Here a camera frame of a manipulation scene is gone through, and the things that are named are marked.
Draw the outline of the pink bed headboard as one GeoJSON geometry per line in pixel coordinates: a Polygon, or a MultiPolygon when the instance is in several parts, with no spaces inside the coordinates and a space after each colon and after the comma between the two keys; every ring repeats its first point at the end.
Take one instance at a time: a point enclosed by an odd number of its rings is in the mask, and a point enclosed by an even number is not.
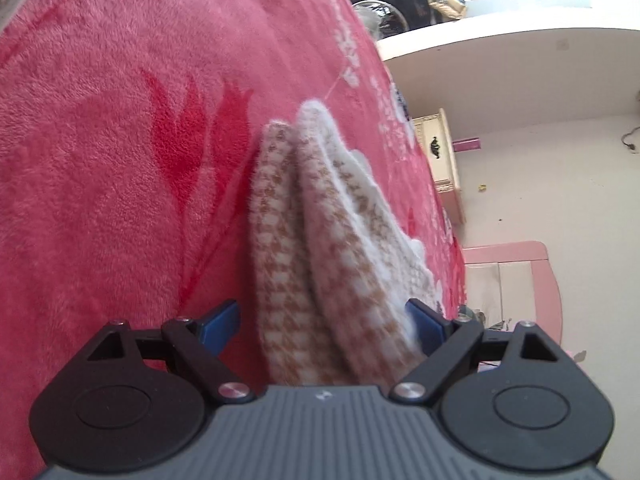
{"type": "Polygon", "coordinates": [[[558,281],[541,242],[468,247],[465,263],[466,306],[486,326],[512,330],[533,321],[560,342],[563,313],[558,281]]]}

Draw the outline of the pink cup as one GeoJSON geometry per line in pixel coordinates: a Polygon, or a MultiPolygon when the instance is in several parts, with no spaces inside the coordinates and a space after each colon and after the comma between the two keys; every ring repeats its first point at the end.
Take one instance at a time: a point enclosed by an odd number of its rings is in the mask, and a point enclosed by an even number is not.
{"type": "Polygon", "coordinates": [[[480,150],[482,148],[482,144],[480,144],[479,138],[459,139],[452,142],[452,148],[456,153],[461,153],[480,150]]]}

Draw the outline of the beige houndstooth knit cardigan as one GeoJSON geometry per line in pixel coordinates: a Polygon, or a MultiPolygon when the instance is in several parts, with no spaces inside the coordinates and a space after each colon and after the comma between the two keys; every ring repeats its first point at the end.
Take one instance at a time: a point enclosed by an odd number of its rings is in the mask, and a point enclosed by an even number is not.
{"type": "Polygon", "coordinates": [[[257,326],[289,386],[396,384],[422,358],[406,304],[442,304],[423,245],[400,227],[328,109],[270,122],[250,192],[257,326]]]}

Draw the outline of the cream bedside nightstand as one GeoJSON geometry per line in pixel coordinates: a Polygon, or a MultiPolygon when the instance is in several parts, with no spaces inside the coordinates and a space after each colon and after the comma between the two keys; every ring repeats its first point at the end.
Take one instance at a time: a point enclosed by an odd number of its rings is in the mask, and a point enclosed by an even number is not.
{"type": "Polygon", "coordinates": [[[461,182],[446,113],[440,108],[436,114],[414,118],[413,125],[442,206],[454,226],[463,226],[461,182]]]}

